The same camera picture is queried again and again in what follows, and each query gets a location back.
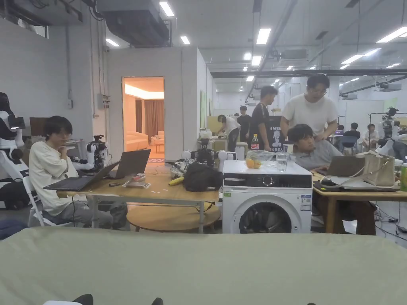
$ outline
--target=open laptop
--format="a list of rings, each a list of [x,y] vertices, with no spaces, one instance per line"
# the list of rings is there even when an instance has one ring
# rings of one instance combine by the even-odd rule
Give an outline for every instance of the open laptop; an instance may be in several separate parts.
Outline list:
[[[119,163],[120,161],[104,167],[93,177],[83,176],[81,178],[67,178],[65,180],[44,187],[44,190],[80,192],[85,187],[102,180]]]
[[[118,169],[111,171],[109,178],[122,179],[128,175],[144,173],[150,152],[150,149],[144,149],[122,153]]]

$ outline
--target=electrical box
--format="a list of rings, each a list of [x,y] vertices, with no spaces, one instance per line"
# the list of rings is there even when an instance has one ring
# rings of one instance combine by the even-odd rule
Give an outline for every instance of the electrical box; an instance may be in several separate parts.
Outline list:
[[[98,105],[99,109],[109,109],[110,107],[110,96],[104,94],[98,94]]]

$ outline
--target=desk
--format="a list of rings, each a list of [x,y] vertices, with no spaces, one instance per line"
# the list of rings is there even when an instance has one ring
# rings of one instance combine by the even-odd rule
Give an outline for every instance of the desk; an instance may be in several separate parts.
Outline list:
[[[76,194],[86,195],[89,204],[92,205],[94,216],[97,212],[97,204],[102,200],[107,201],[125,201],[139,203],[157,203],[167,205],[190,205],[200,206],[199,213],[199,232],[204,232],[204,202],[217,202],[219,192],[188,192],[182,184],[169,186],[170,174],[146,174],[146,182],[151,183],[148,189],[127,188],[127,187],[109,187],[109,183],[124,183],[126,179],[121,180],[102,180],[88,189],[81,192],[61,192],[58,191],[60,198],[73,196]],[[94,228],[98,227],[97,220],[92,223]]]
[[[319,181],[323,176],[313,172],[313,181]],[[328,215],[326,233],[333,233],[338,200],[352,201],[407,201],[407,192],[323,192],[314,187],[319,195],[328,197]]]

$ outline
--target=black bag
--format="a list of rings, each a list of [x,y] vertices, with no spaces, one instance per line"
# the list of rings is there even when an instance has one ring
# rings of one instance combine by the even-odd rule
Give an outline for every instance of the black bag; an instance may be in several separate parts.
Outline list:
[[[184,177],[184,187],[190,192],[205,192],[208,187],[218,190],[223,183],[223,173],[199,162],[189,165]]]

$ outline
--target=curtain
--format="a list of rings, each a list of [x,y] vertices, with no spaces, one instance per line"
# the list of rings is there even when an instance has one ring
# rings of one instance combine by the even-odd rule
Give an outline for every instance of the curtain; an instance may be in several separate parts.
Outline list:
[[[164,100],[146,100],[144,101],[146,134],[151,137],[164,131]]]
[[[143,114],[140,100],[136,100],[136,131],[143,133]]]

